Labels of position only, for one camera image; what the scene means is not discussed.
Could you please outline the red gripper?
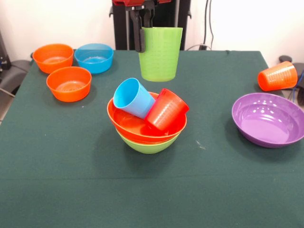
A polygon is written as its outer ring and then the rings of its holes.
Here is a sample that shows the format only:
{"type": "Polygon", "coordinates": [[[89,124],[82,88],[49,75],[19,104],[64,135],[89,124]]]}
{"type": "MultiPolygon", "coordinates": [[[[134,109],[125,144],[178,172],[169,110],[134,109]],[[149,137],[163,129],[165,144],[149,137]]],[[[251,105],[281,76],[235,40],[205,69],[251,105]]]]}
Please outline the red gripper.
{"type": "Polygon", "coordinates": [[[155,4],[169,3],[171,0],[112,0],[112,3],[116,6],[131,7],[130,17],[133,22],[133,34],[134,34],[134,47],[139,53],[145,51],[144,43],[144,30],[142,29],[142,17],[140,10],[137,6],[143,5],[143,26],[145,28],[152,27],[152,20],[154,17],[155,4]]]}

